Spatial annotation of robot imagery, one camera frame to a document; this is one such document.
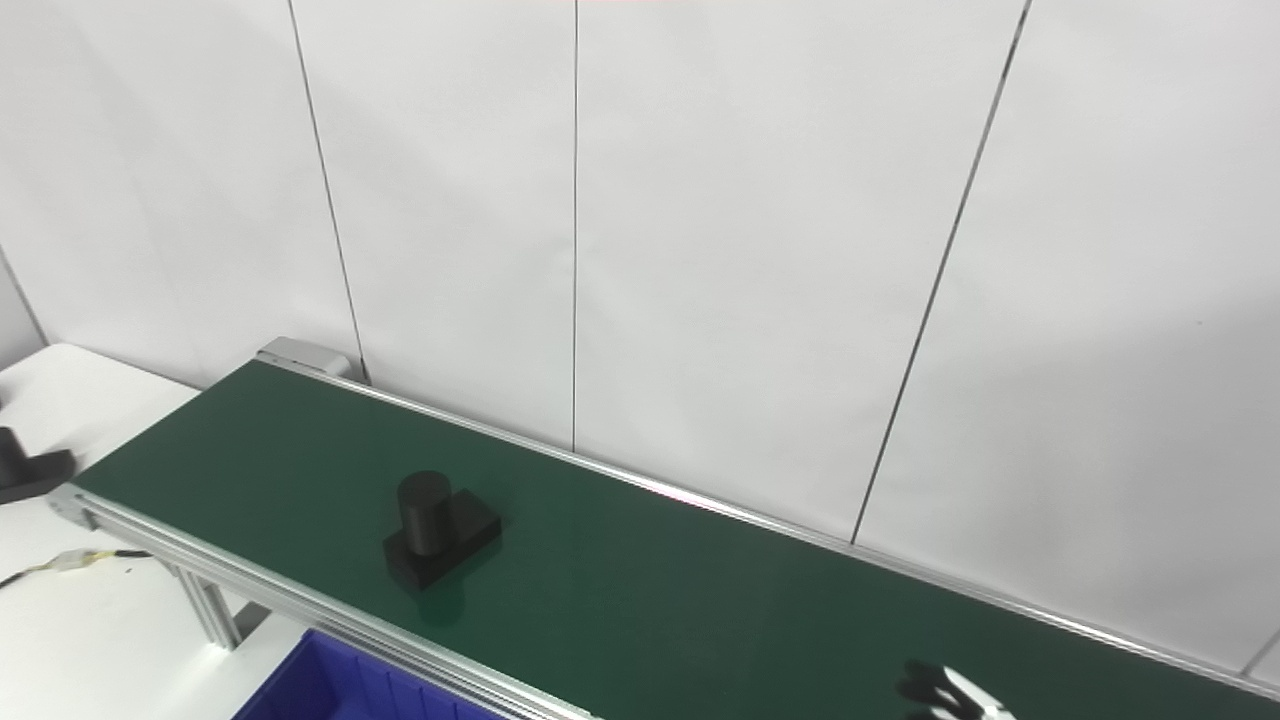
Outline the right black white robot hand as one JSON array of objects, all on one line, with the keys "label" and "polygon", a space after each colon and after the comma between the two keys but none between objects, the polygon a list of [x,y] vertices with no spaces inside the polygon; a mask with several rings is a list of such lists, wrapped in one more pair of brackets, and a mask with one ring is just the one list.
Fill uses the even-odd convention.
[{"label": "right black white robot hand", "polygon": [[986,689],[957,670],[908,660],[896,692],[913,703],[904,719],[1015,719],[1016,716]]}]

